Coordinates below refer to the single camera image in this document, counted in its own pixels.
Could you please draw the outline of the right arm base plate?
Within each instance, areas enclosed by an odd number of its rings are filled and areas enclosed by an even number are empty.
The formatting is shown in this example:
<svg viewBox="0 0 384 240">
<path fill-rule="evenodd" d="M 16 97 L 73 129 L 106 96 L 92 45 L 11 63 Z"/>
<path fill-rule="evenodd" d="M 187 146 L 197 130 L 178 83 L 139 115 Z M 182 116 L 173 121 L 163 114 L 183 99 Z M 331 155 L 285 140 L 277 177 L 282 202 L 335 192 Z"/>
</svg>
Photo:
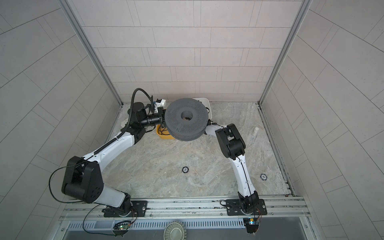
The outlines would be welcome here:
<svg viewBox="0 0 384 240">
<path fill-rule="evenodd" d="M 255 207 L 251 207 L 250 211 L 244 211 L 241 207 L 239 199 L 224 200 L 225 204 L 220 202 L 221 205 L 227 208 L 228 216 L 265 216 L 268 214 L 265 201 L 259 199 Z"/>
</svg>

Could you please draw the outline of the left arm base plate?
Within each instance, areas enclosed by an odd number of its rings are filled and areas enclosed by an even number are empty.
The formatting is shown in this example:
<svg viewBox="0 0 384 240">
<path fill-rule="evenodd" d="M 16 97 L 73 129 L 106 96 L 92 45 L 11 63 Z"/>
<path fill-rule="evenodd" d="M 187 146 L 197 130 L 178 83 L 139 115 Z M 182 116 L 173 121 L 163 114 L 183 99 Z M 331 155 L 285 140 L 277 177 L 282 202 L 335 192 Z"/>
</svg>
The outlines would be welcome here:
<svg viewBox="0 0 384 240">
<path fill-rule="evenodd" d="M 106 206 L 102 210 L 105 218 L 144 217 L 147 210 L 147 201 L 125 201 L 118 208 Z"/>
</svg>

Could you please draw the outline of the grey cable spool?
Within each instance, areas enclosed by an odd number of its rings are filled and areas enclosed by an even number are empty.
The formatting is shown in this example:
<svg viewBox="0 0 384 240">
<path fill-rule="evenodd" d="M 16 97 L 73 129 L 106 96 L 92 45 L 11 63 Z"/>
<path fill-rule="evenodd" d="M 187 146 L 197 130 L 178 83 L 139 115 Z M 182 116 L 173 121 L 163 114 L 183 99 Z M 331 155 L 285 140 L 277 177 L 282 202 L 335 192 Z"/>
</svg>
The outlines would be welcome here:
<svg viewBox="0 0 384 240">
<path fill-rule="evenodd" d="M 209 114 L 199 101 L 190 98 L 172 102 L 165 112 L 168 132 L 177 140 L 193 141 L 198 139 L 207 127 Z"/>
</svg>

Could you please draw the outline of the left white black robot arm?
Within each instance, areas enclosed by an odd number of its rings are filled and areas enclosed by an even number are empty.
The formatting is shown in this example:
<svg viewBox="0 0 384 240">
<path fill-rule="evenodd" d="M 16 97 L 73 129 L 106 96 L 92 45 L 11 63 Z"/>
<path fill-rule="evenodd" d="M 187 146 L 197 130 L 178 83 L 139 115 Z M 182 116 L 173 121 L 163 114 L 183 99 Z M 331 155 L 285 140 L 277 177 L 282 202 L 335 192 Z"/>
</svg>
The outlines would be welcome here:
<svg viewBox="0 0 384 240">
<path fill-rule="evenodd" d="M 120 132 L 93 152 L 83 157 L 72 157 L 63 168 L 62 193 L 75 198 L 76 203 L 105 205 L 105 213 L 120 217 L 134 211 L 131 196 L 106 187 L 102 171 L 123 151 L 137 144 L 148 133 L 147 127 L 165 125 L 166 100 L 155 101 L 153 96 L 141 88 L 135 89 L 132 96 L 135 97 L 137 92 L 144 93 L 149 104 L 144 105 L 131 99 L 129 117 Z"/>
</svg>

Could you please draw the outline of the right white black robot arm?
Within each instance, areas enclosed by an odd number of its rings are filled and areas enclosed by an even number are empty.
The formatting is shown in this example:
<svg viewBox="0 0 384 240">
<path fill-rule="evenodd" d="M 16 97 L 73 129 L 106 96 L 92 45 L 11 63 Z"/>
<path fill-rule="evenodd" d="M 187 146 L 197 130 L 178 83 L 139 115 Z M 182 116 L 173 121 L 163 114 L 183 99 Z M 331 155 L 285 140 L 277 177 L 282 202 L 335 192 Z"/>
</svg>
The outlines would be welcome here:
<svg viewBox="0 0 384 240">
<path fill-rule="evenodd" d="M 237 127 L 234 124 L 224 127 L 208 120 L 205 134 L 217 138 L 223 155 L 230 161 L 233 167 L 242 211 L 248 215 L 260 215 L 262 213 L 258 208 L 260 198 L 252 183 L 246 164 L 246 144 Z"/>
</svg>

